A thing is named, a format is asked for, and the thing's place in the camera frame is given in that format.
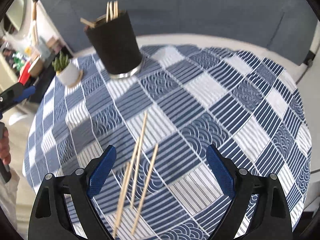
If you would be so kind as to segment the person left hand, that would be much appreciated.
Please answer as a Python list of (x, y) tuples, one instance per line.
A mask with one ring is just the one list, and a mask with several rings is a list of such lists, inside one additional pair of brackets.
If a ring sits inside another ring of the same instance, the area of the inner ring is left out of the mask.
[(11, 162), (9, 132), (6, 127), (3, 128), (3, 137), (0, 140), (0, 158), (4, 165), (9, 165)]

